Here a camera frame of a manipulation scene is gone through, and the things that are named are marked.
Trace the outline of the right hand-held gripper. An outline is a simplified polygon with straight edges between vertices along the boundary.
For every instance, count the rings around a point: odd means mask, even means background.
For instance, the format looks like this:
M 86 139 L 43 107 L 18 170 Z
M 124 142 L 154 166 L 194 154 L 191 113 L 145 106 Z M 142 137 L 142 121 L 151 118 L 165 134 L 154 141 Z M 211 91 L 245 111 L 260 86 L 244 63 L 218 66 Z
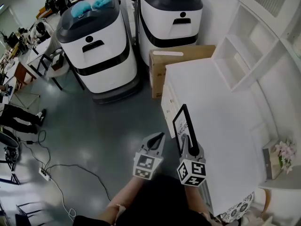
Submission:
M 181 140 L 181 158 L 187 157 L 188 153 L 197 160 L 204 158 L 204 149 L 199 142 L 190 142 L 189 135 L 182 135 Z M 182 185 L 200 187 L 206 180 L 206 164 L 199 161 L 183 159 L 177 168 L 177 173 Z

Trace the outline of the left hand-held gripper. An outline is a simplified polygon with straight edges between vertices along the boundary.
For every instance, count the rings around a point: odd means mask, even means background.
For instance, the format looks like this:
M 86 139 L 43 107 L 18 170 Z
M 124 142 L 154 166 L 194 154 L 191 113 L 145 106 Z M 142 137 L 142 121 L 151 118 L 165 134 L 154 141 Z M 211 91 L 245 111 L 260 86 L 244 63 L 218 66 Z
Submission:
M 161 155 L 165 140 L 165 133 L 153 133 L 143 139 L 141 148 L 147 152 L 154 153 L 155 155 Z M 162 161 L 163 157 L 161 156 L 155 157 L 136 152 L 134 157 L 133 176 L 151 180 Z

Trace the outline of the black framed nature print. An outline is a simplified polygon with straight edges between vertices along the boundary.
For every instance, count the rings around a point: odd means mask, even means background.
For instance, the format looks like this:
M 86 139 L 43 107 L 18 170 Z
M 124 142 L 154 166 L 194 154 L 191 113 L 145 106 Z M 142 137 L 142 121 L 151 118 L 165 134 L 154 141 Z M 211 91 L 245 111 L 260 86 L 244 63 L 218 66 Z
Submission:
M 192 156 L 197 156 L 196 152 L 199 153 L 198 142 L 196 139 L 195 131 L 192 125 L 190 114 L 186 104 L 183 104 L 172 121 L 175 139 L 177 142 L 179 156 L 182 157 L 184 150 L 184 134 L 189 136 L 190 148 L 194 148 L 190 153 Z

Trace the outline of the person's right forearm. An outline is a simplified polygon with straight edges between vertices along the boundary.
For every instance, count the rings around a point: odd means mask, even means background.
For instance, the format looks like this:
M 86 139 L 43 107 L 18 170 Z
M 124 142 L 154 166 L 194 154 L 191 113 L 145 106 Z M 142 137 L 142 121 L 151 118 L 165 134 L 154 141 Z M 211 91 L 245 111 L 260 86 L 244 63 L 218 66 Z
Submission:
M 193 186 L 185 186 L 185 193 L 190 210 L 202 214 L 206 219 L 210 219 L 210 213 L 205 204 L 199 189 Z

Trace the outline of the person's left forearm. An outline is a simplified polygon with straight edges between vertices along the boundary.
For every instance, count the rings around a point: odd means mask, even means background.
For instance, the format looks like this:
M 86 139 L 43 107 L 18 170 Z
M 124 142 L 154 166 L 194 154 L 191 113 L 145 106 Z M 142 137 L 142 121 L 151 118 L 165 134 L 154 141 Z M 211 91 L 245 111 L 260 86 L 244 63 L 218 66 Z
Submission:
M 111 200 L 108 204 L 104 213 L 100 216 L 100 218 L 110 225 L 113 225 L 117 219 L 117 217 L 127 209 L 141 187 L 148 182 L 146 179 L 133 177 Z

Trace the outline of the person's black clothing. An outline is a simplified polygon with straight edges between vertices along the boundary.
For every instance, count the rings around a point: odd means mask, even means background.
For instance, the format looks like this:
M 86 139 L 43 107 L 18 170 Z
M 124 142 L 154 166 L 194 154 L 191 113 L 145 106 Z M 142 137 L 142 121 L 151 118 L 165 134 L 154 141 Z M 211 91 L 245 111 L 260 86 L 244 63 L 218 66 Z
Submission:
M 185 186 L 166 175 L 148 180 L 113 225 L 100 216 L 94 219 L 78 215 L 72 226 L 213 226 L 210 219 L 189 209 Z

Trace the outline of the brown cardboard box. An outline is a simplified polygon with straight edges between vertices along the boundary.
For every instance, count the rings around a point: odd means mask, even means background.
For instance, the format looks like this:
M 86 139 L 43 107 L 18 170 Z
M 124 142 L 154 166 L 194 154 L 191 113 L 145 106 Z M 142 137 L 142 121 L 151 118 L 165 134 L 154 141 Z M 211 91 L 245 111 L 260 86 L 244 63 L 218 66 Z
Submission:
M 151 50 L 149 52 L 149 75 L 152 97 L 160 98 L 162 96 L 166 65 L 210 58 L 215 48 L 215 45 L 186 45 Z

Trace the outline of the white and black service robot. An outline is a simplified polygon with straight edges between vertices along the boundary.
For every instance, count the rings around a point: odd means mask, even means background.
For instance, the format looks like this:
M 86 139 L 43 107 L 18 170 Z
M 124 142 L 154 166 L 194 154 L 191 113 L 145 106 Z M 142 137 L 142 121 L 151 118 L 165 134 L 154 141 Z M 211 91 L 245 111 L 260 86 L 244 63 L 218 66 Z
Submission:
M 133 0 L 136 42 L 142 60 L 158 48 L 195 45 L 198 40 L 202 0 Z
M 95 0 L 85 1 L 92 7 Z M 62 14 L 56 36 L 93 100 L 104 104 L 133 94 L 139 73 L 120 1 L 78 17 L 71 8 Z

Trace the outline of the pink flowers in cream pot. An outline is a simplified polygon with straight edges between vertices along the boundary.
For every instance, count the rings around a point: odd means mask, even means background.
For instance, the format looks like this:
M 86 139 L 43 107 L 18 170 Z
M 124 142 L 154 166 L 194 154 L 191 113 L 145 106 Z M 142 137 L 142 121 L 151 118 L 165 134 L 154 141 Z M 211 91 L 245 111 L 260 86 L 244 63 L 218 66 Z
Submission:
M 274 152 L 277 155 L 281 170 L 286 174 L 293 170 L 296 160 L 296 147 L 295 144 L 287 139 L 285 142 L 280 141 L 275 145 Z

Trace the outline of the white power strip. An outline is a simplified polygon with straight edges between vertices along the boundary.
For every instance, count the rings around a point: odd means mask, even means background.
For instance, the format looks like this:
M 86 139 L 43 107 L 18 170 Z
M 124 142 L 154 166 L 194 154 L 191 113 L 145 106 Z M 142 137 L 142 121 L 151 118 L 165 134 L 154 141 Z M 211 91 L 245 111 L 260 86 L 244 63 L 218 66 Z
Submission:
M 50 180 L 51 180 L 51 176 L 50 176 L 43 168 L 39 168 L 39 174 L 40 174 L 46 181 L 50 181 Z

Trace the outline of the brown tissue box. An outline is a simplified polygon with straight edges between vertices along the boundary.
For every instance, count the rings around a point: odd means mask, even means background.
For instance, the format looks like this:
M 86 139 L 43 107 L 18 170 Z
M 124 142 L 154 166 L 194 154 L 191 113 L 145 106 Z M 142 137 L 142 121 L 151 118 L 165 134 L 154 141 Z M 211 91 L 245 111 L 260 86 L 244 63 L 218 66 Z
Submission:
M 54 71 L 57 71 L 58 69 L 62 68 L 63 66 L 64 57 L 62 54 L 58 54 L 53 58 L 53 62 L 51 65 L 51 68 Z

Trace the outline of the black round case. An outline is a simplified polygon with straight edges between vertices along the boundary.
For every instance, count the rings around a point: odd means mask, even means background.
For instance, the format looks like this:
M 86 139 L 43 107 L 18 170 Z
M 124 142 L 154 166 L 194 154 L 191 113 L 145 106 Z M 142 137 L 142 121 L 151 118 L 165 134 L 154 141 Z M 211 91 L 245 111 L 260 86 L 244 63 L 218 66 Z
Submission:
M 18 143 L 17 139 L 12 138 L 8 134 L 1 132 L 1 131 L 0 131 L 0 142 L 3 143 L 7 147 L 11 147 L 11 148 L 15 148 L 15 149 L 19 147 L 19 143 Z

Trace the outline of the brown wooden table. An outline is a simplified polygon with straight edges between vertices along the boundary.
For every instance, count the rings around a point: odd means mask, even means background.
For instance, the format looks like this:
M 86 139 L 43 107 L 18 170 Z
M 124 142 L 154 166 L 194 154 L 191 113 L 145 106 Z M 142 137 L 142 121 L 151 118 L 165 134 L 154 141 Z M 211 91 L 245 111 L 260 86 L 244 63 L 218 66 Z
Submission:
M 26 86 L 27 84 L 33 82 L 36 79 L 36 77 L 26 67 L 24 67 L 21 62 L 15 62 L 15 64 L 16 64 L 16 70 L 14 76 L 16 77 L 16 80 L 19 83 L 20 88 Z M 25 80 L 27 74 L 30 76 L 29 81 Z

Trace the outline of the blue fluffy cloth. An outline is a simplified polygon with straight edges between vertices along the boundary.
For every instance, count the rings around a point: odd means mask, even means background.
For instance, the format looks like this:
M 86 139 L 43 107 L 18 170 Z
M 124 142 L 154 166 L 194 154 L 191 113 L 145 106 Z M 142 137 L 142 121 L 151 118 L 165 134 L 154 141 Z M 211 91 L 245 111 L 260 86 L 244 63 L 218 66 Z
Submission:
M 112 0 L 95 0 L 93 5 L 92 5 L 92 8 L 93 9 L 97 9 L 97 8 L 101 8 L 103 7 L 104 5 L 110 3 Z
M 87 1 L 79 1 L 71 8 L 72 17 L 78 17 L 83 15 L 85 12 L 92 10 L 91 4 Z

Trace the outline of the white table with black frame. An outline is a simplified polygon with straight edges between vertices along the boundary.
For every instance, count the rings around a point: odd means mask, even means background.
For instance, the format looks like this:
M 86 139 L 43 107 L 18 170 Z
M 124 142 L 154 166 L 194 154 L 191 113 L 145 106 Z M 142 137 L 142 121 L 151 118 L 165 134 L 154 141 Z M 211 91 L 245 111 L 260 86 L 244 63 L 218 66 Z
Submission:
M 26 65 L 32 70 L 32 73 L 37 76 L 42 76 L 40 73 L 40 59 L 45 53 L 46 49 L 50 44 L 50 39 L 45 40 L 41 44 L 37 45 L 34 49 L 30 50 L 29 57 L 27 59 Z

